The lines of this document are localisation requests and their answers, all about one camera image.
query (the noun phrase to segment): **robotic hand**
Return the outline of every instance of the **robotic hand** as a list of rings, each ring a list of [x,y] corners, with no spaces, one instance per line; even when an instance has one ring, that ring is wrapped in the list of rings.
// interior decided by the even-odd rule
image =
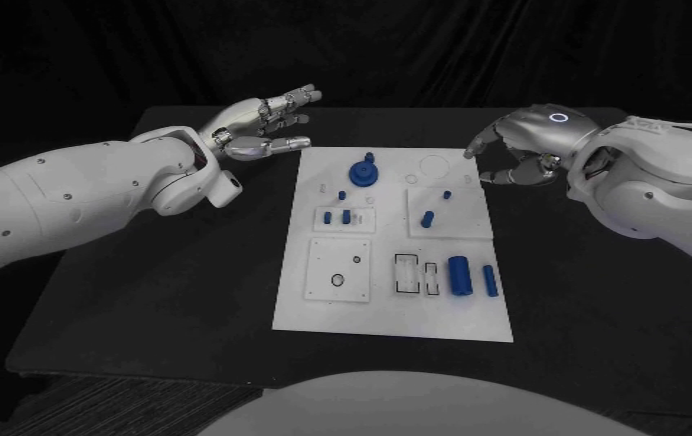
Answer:
[[[637,239],[661,238],[692,255],[692,124],[635,116],[601,130],[573,109],[517,109],[475,136],[466,159],[501,141],[518,160],[482,172],[491,184],[541,185],[566,170],[566,196],[598,221]]]
[[[219,161],[249,161],[304,149],[309,139],[268,139],[305,123],[295,109],[321,99],[306,85],[227,107],[194,131],[171,126],[128,142],[48,151],[0,168],[0,267],[60,251],[123,228],[135,214],[185,211],[206,197],[223,207],[242,192]]]

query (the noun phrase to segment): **peg board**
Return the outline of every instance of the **peg board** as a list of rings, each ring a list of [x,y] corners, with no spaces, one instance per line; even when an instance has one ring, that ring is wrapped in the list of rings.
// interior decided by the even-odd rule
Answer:
[[[360,188],[350,182],[348,169],[366,152],[374,155],[379,179]],[[475,160],[462,152],[325,147],[302,151],[272,329],[513,341],[484,192]],[[344,200],[338,191],[345,191]],[[347,231],[342,210],[350,211]],[[425,211],[435,212],[429,228],[419,224]],[[416,261],[396,255],[415,255]],[[468,258],[466,296],[451,294],[452,256]],[[400,266],[396,270],[394,261],[406,262],[404,271]],[[484,265],[494,270],[494,298],[485,292]],[[406,288],[416,287],[409,278],[419,281],[417,293],[396,291],[397,277],[407,278]],[[435,282],[436,295],[428,290]]]

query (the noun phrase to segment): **black backdrop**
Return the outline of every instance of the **black backdrop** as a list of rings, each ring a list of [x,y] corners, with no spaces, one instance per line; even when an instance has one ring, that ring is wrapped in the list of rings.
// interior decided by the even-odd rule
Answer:
[[[0,0],[0,164],[126,138],[151,105],[308,82],[322,106],[556,102],[687,119],[688,1]],[[0,272],[0,349],[56,261]]]

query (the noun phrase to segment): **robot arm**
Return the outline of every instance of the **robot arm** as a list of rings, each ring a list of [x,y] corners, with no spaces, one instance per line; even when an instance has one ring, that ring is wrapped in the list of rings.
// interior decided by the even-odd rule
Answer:
[[[292,111],[321,93],[308,85],[226,108],[197,131],[157,129],[131,141],[57,149],[0,168],[0,267],[74,247],[154,209],[181,213],[206,197],[223,207],[242,186],[219,161],[247,161],[309,146],[305,137],[260,136],[306,116]]]
[[[629,116],[601,131],[576,111],[533,105],[500,118],[464,156],[501,140],[518,159],[484,172],[494,184],[536,185],[567,171],[567,197],[598,221],[637,239],[660,238],[692,255],[692,125]]]

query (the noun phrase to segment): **black table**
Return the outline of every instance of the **black table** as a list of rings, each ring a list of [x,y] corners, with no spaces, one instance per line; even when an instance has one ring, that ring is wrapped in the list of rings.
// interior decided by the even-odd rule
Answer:
[[[135,134],[200,127],[217,107],[149,109]],[[507,109],[311,108],[318,146],[464,147]],[[625,114],[582,111],[606,126]],[[20,373],[282,387],[361,370],[498,382],[586,407],[690,411],[692,260],[603,228],[543,188],[488,187],[514,343],[270,330],[299,155],[224,163],[244,192],[223,209],[136,216],[67,251],[7,358]],[[511,163],[498,150],[481,168]]]

